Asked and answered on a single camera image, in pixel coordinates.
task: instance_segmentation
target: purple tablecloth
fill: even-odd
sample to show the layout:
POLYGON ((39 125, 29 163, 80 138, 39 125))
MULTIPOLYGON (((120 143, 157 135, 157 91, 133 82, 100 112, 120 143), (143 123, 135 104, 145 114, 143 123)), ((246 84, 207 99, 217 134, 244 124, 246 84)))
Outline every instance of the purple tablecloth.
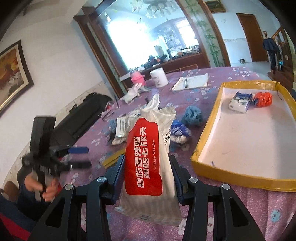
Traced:
MULTIPOLYGON (((176 109, 177 119, 181 119, 185 109, 189 105, 197 106, 201 109, 204 119, 207 120, 212 107, 214 105, 218 89, 223 82, 235 80, 258 80, 259 75, 247 70, 244 67, 221 67, 210 69, 195 69, 185 72, 175 72, 167 74, 169 84, 162 88, 152 88, 149 93, 143 93, 135 98, 131 103, 126 104, 122 100, 119 101, 120 108, 113 106, 114 114, 110 119, 116 119, 120 114, 128 113, 139 106, 144 105, 145 97, 150 100, 154 94, 160 93, 160 106, 165 107, 173 105, 176 109), (172 92, 172 87, 183 77, 194 76, 197 74, 209 74, 208 86, 205 88, 197 88, 191 90, 183 90, 172 92)), ((152 86, 150 81, 147 81, 148 86, 152 86)), ((197 145, 200 135, 203 131, 205 123, 202 126, 190 126, 192 138, 190 142, 182 147, 177 147, 174 144, 170 146, 170 154, 175 155, 180 165, 188 169, 192 176, 194 173, 190 157, 197 145)), ((77 146, 87 146, 89 153, 86 155, 69 155, 68 159, 89 159, 92 162, 90 170, 72 171, 62 175, 62 186, 67 183, 73 183, 75 186, 88 184, 98 176, 105 173, 102 162, 125 147, 125 143, 118 146, 111 146, 108 142, 110 133, 109 122, 104 122, 99 119, 78 141, 77 146)), ((210 180, 204 177, 199 177, 206 184, 220 185, 221 183, 210 180)), ((244 188, 232 185, 237 195, 246 205, 251 215, 260 227, 267 241, 276 240, 289 221, 291 220, 296 210, 296 193, 273 192, 255 188, 244 188)), ((183 220, 179 227, 162 226, 151 223, 146 223, 133 218, 129 218, 114 211, 114 206, 107 206, 108 221, 110 233, 113 241, 147 241, 147 240, 182 240, 185 229, 188 207, 181 206, 183 220)), ((85 206, 81 215, 81 225, 85 228, 85 206)), ((213 206, 209 205, 208 214, 208 235, 207 240, 213 238, 213 206)))

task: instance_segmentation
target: tissue pack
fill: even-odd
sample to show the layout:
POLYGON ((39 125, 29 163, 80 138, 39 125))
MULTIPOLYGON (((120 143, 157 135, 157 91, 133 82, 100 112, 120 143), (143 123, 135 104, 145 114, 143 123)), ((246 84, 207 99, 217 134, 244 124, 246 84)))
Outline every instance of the tissue pack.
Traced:
POLYGON ((229 102, 229 109, 246 113, 252 102, 252 94, 237 92, 229 102))

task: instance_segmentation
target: red label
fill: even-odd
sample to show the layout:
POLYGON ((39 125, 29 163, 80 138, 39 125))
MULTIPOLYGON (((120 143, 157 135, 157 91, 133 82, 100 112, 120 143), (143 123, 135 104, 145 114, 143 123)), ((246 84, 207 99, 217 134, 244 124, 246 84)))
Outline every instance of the red label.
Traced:
POLYGON ((158 125, 155 122, 140 118, 128 134, 124 182, 129 195, 162 194, 158 125))

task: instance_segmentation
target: picture frame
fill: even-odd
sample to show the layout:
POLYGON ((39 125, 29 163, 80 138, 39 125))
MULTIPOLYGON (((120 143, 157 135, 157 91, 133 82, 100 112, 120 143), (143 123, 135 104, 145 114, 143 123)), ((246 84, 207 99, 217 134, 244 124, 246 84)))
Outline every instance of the picture frame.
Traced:
POLYGON ((19 40, 0 53, 0 116, 33 85, 19 40))
POLYGON ((209 1, 205 4, 210 9, 211 13, 227 12, 221 1, 209 1))

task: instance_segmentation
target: pink container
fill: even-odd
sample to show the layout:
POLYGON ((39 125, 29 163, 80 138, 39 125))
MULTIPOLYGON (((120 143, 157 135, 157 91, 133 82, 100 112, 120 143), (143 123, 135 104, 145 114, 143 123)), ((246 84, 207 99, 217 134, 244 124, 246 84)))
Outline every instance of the pink container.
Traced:
POLYGON ((140 83, 142 84, 142 86, 146 85, 144 75, 141 75, 139 71, 131 73, 131 81, 133 82, 133 84, 140 83))

